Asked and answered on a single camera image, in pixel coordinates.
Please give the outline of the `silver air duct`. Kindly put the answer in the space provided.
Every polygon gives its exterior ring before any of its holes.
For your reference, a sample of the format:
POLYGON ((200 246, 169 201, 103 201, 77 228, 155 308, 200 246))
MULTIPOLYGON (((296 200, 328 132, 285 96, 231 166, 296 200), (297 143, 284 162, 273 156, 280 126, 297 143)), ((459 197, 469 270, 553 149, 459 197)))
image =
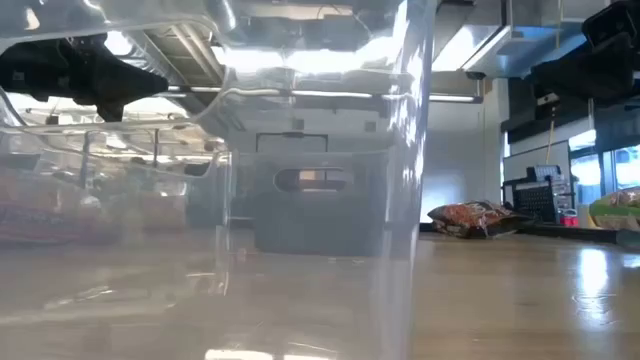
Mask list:
POLYGON ((582 23, 613 1, 438 0, 432 70, 523 76, 582 45, 582 23))

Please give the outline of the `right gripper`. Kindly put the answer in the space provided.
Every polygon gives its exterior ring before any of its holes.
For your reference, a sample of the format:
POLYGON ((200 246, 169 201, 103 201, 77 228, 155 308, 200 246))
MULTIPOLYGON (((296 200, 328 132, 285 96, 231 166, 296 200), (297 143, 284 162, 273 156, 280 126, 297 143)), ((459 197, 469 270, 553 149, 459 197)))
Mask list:
POLYGON ((622 100, 635 95, 635 48, 640 42, 640 0, 618 0, 587 18, 589 45, 531 68, 536 85, 581 100, 622 100))

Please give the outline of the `white partition panel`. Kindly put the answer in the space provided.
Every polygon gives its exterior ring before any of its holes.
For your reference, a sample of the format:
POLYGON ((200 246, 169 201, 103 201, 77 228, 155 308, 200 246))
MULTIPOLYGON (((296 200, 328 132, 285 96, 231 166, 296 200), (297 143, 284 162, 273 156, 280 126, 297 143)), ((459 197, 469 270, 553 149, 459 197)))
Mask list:
POLYGON ((570 148, 567 141, 534 148, 503 160, 503 183, 508 181, 570 176, 570 148))

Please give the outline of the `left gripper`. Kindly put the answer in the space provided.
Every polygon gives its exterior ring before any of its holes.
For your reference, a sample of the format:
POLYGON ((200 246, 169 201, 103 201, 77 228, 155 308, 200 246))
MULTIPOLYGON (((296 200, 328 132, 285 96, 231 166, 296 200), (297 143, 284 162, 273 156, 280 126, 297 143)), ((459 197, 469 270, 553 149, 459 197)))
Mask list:
POLYGON ((81 52, 83 63, 70 86, 75 50, 66 39, 23 42, 0 55, 0 88, 38 101, 73 98, 95 105, 104 121, 121 121, 124 106, 168 90, 163 76, 127 64, 105 48, 81 52))

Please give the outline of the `large clear plastic bin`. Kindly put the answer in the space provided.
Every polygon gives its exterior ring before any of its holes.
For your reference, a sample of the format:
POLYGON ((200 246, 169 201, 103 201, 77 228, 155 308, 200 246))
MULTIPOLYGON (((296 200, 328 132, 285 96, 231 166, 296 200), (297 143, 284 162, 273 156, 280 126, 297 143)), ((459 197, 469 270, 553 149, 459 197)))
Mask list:
POLYGON ((66 39, 163 76, 95 105, 0 88, 0 167, 64 172, 120 231, 0 244, 0 360, 406 360, 438 0, 0 0, 0 55, 66 39), (263 252, 262 155, 386 151, 376 256, 263 252))

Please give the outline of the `red snack packet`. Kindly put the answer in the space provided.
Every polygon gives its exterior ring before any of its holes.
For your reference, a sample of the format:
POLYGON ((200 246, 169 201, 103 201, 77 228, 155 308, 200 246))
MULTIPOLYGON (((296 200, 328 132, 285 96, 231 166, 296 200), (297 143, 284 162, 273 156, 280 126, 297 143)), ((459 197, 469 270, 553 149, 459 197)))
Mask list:
POLYGON ((489 201, 442 205, 428 216, 441 233, 462 239, 488 239, 514 233, 534 223, 534 218, 489 201))

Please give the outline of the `black perforated rack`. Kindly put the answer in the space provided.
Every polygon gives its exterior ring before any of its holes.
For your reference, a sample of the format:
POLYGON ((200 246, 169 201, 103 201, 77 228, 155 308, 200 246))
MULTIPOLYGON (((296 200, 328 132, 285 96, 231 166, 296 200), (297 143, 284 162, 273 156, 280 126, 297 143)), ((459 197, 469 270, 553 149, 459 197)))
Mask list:
POLYGON ((558 165, 527 167, 524 177, 505 181, 502 192, 516 212, 542 223, 561 224, 563 214, 574 210, 572 180, 564 176, 558 165))

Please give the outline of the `dark grey plastic bin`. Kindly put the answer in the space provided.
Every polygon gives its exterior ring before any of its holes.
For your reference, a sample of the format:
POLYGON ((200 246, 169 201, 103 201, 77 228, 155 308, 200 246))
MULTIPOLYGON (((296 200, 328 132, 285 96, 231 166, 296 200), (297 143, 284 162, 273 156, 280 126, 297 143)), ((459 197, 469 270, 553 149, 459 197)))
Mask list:
POLYGON ((263 252, 376 256, 387 207, 386 151, 262 155, 251 192, 263 252))

